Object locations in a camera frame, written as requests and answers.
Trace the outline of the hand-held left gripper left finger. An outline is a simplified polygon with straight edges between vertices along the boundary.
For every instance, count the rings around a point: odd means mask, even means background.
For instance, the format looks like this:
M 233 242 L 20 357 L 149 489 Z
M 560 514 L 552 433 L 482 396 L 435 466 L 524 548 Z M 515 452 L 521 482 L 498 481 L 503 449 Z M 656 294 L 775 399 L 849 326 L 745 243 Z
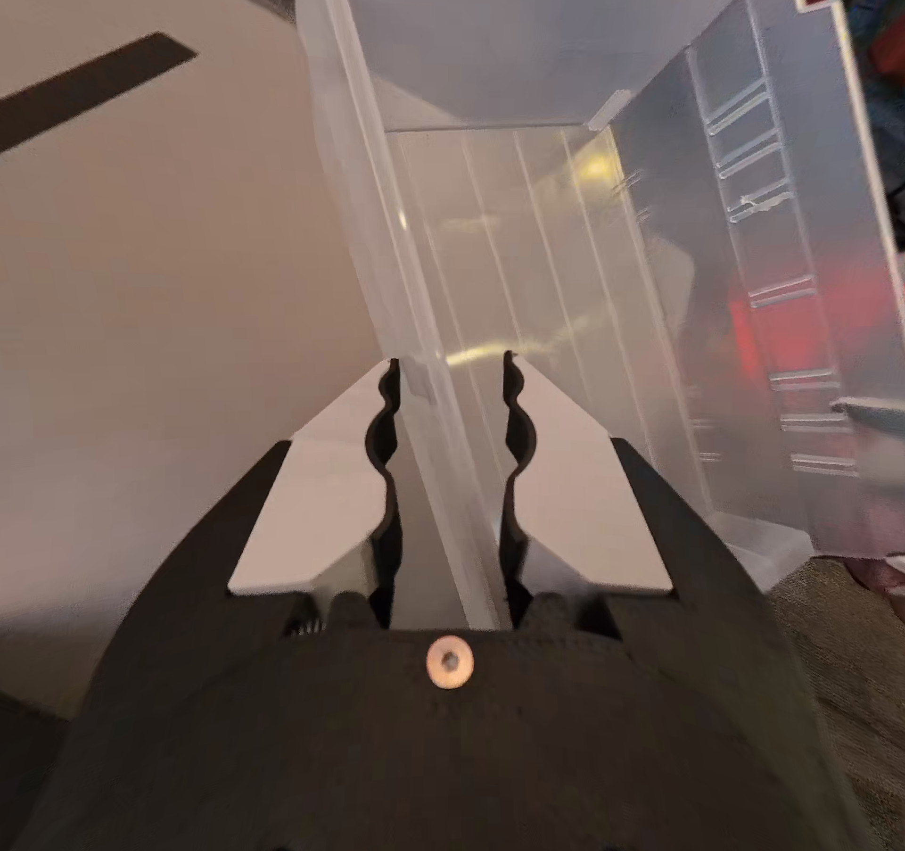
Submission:
M 403 531 L 388 463 L 398 448 L 398 359 L 384 359 L 290 439 L 242 555 L 232 596 L 307 596 L 321 615 L 364 596 L 389 628 Z

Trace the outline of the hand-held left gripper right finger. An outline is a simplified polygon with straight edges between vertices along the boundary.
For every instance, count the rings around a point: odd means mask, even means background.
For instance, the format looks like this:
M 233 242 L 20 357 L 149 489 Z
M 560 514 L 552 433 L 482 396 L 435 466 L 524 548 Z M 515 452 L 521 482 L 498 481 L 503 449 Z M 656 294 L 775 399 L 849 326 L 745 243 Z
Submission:
M 673 581 L 610 433 L 524 357 L 505 352 L 500 565 L 514 628 L 532 600 L 584 610 L 605 594 L 667 596 Z

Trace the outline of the large clear plastic bin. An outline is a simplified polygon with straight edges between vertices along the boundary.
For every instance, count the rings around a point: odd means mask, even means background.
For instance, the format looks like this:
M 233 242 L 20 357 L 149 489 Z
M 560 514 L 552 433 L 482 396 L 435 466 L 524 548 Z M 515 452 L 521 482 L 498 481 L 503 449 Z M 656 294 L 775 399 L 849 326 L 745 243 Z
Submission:
M 763 587 L 903 570 L 903 257 L 843 5 L 295 0 L 316 131 L 468 624 L 502 357 L 625 438 Z

